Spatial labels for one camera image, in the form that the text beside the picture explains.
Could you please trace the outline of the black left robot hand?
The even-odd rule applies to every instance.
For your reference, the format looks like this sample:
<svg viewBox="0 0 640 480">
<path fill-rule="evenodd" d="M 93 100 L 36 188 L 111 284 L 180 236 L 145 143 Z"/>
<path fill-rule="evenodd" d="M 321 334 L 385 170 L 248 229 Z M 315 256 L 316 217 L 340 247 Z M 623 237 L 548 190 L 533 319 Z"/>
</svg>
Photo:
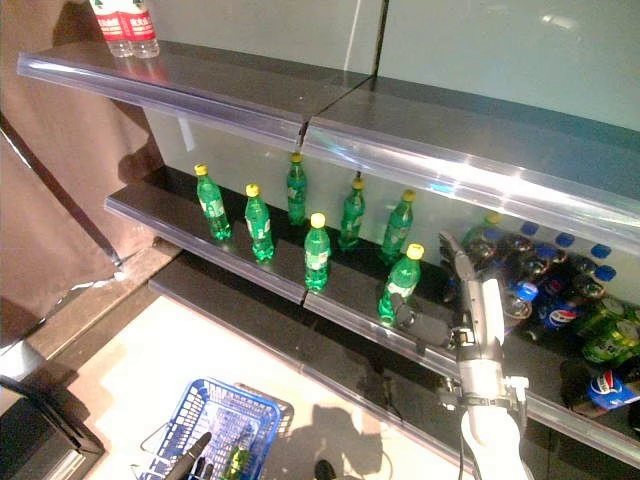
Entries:
<svg viewBox="0 0 640 480">
<path fill-rule="evenodd" d="M 165 480 L 182 480 L 191 472 L 194 463 L 212 438 L 210 432 L 204 433 L 174 464 L 172 469 L 164 477 Z"/>
</svg>

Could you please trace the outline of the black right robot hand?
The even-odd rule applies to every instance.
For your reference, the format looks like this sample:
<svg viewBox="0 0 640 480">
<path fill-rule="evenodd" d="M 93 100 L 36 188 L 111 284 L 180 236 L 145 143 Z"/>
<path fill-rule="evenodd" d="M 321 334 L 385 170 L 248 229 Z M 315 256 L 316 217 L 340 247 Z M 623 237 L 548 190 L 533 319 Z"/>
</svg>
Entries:
<svg viewBox="0 0 640 480">
<path fill-rule="evenodd" d="M 444 265 L 453 277 L 453 315 L 437 319 L 413 310 L 398 294 L 391 297 L 401 325 L 421 324 L 425 342 L 455 350 L 457 370 L 465 396 L 496 403 L 506 394 L 502 373 L 504 318 L 499 282 L 475 270 L 470 257 L 447 231 L 439 233 Z"/>
</svg>

